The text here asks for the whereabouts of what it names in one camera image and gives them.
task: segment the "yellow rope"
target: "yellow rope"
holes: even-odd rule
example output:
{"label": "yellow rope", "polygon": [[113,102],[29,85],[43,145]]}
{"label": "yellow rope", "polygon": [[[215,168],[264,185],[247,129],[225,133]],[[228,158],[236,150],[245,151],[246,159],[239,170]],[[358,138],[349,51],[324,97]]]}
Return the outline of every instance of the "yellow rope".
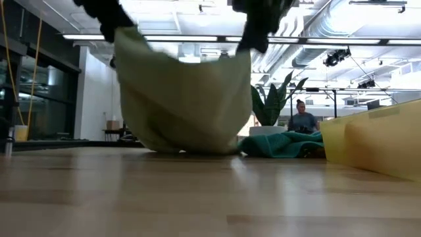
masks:
{"label": "yellow rope", "polygon": [[[7,38],[5,8],[4,8],[2,0],[0,0],[0,6],[1,6],[1,18],[2,18],[2,21],[3,21],[3,31],[4,31],[5,43],[6,43],[7,64],[9,66],[9,74],[10,74],[11,82],[12,82],[14,100],[18,103],[18,92],[16,91],[16,87],[15,87],[15,84],[14,84],[12,66],[11,66],[11,58],[10,58],[10,55],[9,55],[9,42],[8,42],[8,38]],[[31,99],[30,99],[30,106],[29,106],[29,113],[28,113],[28,127],[27,127],[27,131],[26,131],[26,139],[28,139],[29,127],[30,127],[30,124],[31,124],[32,101],[33,101],[33,98],[34,98],[35,79],[36,79],[36,73],[37,73],[38,54],[39,54],[39,43],[41,41],[41,29],[42,29],[42,19],[39,18],[37,48],[36,48],[36,52],[35,52],[34,75],[32,76]],[[20,122],[22,123],[22,125],[25,125],[24,119],[23,119],[23,116],[22,116],[22,112],[20,111],[20,107],[18,107],[18,114],[19,114],[19,117],[20,117]]]}

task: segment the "potted plant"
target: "potted plant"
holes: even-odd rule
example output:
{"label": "potted plant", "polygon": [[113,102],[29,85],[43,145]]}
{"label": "potted plant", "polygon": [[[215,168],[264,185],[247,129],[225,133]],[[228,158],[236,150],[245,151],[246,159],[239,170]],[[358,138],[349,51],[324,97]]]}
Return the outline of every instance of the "potted plant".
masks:
{"label": "potted plant", "polygon": [[287,86],[292,80],[293,72],[290,72],[286,77],[281,87],[276,88],[274,84],[270,85],[268,96],[266,97],[264,90],[259,88],[263,95],[263,100],[259,91],[251,86],[251,97],[253,100],[253,112],[257,120],[262,126],[250,127],[250,136],[256,135],[271,135],[285,132],[286,128],[282,126],[275,126],[278,122],[281,110],[285,107],[287,100],[297,91],[301,90],[308,78],[302,79],[294,90],[287,96]]}

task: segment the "teal blanket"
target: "teal blanket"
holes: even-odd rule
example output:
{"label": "teal blanket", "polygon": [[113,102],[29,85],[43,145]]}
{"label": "teal blanket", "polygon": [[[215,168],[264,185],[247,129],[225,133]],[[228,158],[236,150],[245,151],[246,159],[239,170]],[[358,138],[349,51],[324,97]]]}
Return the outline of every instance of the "teal blanket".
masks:
{"label": "teal blanket", "polygon": [[253,157],[296,158],[304,151],[323,147],[322,134],[283,132],[269,136],[249,136],[239,143],[242,152]]}

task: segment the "yellow container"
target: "yellow container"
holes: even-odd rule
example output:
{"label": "yellow container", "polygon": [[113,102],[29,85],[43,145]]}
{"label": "yellow container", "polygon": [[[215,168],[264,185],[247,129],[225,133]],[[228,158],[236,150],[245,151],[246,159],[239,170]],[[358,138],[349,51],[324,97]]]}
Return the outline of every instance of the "yellow container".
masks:
{"label": "yellow container", "polygon": [[28,126],[16,125],[14,127],[14,139],[17,142],[26,142],[28,139]]}
{"label": "yellow container", "polygon": [[320,124],[328,161],[421,182],[421,100]]}

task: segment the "gray t-shirt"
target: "gray t-shirt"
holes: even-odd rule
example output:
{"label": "gray t-shirt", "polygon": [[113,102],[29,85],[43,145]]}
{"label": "gray t-shirt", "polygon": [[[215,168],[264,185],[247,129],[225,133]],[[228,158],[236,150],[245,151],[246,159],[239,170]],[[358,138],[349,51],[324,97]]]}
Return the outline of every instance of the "gray t-shirt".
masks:
{"label": "gray t-shirt", "polygon": [[289,122],[288,122],[288,130],[292,130],[292,131],[299,130],[300,127],[305,127],[308,130],[314,132],[316,126],[317,126],[316,117],[314,117],[310,113],[296,114],[292,116],[292,118],[289,119]]}

